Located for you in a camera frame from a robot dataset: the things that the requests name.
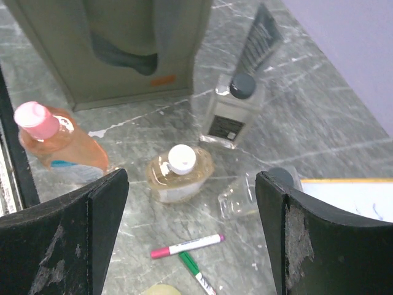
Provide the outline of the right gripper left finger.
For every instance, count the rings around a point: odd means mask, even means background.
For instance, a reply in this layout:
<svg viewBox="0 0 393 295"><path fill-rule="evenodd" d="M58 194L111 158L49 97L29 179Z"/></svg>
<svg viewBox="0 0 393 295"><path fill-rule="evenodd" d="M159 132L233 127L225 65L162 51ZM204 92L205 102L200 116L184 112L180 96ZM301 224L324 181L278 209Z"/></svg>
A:
<svg viewBox="0 0 393 295"><path fill-rule="evenodd" d="M121 168L1 217L1 294L101 294L127 196Z"/></svg>

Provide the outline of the small clear bottle grey cap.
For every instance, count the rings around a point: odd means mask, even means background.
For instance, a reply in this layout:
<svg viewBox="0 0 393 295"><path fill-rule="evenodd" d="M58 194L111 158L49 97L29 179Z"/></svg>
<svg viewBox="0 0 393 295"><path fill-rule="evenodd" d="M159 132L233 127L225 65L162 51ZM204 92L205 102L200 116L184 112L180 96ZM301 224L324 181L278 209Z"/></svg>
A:
<svg viewBox="0 0 393 295"><path fill-rule="evenodd" d="M284 184L302 191L302 182L293 166L272 167L268 174ZM231 182L226 190L218 196L221 217L234 219L258 212L255 194L257 171L246 172Z"/></svg>

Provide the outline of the orange bottle pink cap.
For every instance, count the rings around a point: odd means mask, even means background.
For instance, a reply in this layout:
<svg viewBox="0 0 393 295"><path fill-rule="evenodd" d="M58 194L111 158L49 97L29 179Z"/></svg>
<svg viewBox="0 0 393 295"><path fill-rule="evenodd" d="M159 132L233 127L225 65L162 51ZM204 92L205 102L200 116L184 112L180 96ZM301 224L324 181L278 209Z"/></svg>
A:
<svg viewBox="0 0 393 295"><path fill-rule="evenodd" d="M29 101L14 111L14 121L24 149L65 180L86 184L107 174L106 151L64 109Z"/></svg>

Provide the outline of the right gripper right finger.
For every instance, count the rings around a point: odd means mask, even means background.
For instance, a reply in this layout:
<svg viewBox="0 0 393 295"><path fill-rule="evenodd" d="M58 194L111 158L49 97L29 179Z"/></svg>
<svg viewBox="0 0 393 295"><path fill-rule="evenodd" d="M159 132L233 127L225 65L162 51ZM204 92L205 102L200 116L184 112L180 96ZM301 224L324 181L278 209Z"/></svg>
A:
<svg viewBox="0 0 393 295"><path fill-rule="evenodd" d="M265 171L255 193L278 294L391 294L392 224L286 186Z"/></svg>

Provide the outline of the olive canvas bag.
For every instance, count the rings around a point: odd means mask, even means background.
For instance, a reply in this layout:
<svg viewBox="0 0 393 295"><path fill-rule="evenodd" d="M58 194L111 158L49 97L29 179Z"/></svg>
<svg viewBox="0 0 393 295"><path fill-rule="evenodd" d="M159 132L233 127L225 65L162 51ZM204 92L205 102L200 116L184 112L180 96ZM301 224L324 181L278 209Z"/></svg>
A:
<svg viewBox="0 0 393 295"><path fill-rule="evenodd" d="M6 1L75 111L185 96L211 1Z"/></svg>

